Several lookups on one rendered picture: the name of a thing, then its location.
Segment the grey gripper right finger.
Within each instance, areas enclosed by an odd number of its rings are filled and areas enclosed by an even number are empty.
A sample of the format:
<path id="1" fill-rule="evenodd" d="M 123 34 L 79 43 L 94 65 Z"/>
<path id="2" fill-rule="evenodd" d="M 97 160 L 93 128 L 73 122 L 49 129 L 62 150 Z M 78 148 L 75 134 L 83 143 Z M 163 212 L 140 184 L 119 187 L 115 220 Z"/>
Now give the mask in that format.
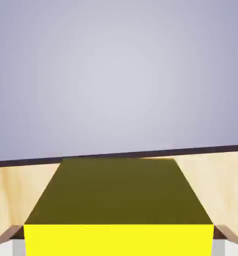
<path id="1" fill-rule="evenodd" d="M 238 256 L 238 236 L 225 225 L 215 225 L 212 256 Z"/>

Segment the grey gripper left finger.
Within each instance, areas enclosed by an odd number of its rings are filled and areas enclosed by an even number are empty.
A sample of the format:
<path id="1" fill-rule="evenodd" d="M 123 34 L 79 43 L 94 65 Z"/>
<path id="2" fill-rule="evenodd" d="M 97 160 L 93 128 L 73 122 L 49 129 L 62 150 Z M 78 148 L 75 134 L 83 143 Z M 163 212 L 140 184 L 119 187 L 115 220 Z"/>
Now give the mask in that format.
<path id="1" fill-rule="evenodd" d="M 23 225 L 13 225 L 0 235 L 0 256 L 26 256 Z"/>

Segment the small yellow cube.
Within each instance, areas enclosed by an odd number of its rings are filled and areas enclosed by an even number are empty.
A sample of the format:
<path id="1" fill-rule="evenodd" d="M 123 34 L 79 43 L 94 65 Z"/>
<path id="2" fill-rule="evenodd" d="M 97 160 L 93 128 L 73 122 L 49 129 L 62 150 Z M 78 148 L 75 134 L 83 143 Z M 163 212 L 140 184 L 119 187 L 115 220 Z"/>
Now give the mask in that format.
<path id="1" fill-rule="evenodd" d="M 173 159 L 64 160 L 24 226 L 27 256 L 211 256 L 214 226 Z"/>

